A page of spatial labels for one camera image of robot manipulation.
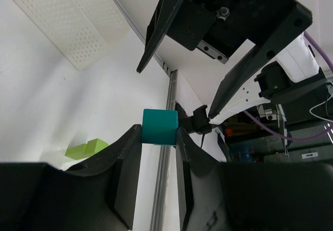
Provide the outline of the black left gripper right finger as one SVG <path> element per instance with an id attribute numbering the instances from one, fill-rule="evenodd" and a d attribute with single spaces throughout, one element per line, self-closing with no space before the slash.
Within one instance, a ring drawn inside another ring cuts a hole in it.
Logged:
<path id="1" fill-rule="evenodd" d="M 181 230 L 332 230 L 332 164 L 219 162 L 177 130 Z"/>

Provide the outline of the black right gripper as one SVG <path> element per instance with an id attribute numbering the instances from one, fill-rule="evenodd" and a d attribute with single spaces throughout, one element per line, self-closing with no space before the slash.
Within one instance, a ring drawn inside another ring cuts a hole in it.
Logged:
<path id="1" fill-rule="evenodd" d="M 256 44 L 221 81 L 209 111 L 215 118 L 242 85 L 312 24 L 296 0 L 159 0 L 136 71 L 150 62 L 166 33 L 188 50 L 215 49 L 226 62 L 243 44 Z"/>

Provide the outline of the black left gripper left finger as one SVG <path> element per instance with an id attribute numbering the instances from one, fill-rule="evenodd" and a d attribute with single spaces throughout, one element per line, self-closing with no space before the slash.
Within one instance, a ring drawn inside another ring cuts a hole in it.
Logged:
<path id="1" fill-rule="evenodd" d="M 1 230 L 131 230 L 142 127 L 67 170 L 1 164 Z"/>

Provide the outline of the green long block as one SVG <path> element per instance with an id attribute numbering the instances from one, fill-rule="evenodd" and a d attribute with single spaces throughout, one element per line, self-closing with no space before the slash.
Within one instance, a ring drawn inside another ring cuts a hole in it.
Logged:
<path id="1" fill-rule="evenodd" d="M 74 147 L 67 148 L 65 156 L 73 160 L 81 160 L 88 158 L 90 155 L 86 152 L 87 144 L 81 144 Z"/>

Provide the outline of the green cube block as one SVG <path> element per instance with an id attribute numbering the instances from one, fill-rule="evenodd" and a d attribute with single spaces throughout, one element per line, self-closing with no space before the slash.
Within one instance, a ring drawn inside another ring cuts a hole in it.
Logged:
<path id="1" fill-rule="evenodd" d="M 108 147 L 109 144 L 99 138 L 87 142 L 85 152 L 95 154 Z"/>

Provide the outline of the teal arch block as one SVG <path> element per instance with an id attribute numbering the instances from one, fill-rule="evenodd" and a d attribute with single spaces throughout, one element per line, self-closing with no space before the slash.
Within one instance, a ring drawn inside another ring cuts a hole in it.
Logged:
<path id="1" fill-rule="evenodd" d="M 175 146 L 178 114 L 175 110 L 144 109 L 142 143 Z"/>

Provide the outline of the white perforated plastic basket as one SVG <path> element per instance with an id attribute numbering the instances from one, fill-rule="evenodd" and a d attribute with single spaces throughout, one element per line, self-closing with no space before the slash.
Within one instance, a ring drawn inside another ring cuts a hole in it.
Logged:
<path id="1" fill-rule="evenodd" d="M 13 0 L 77 69 L 108 55 L 130 27 L 114 0 Z"/>

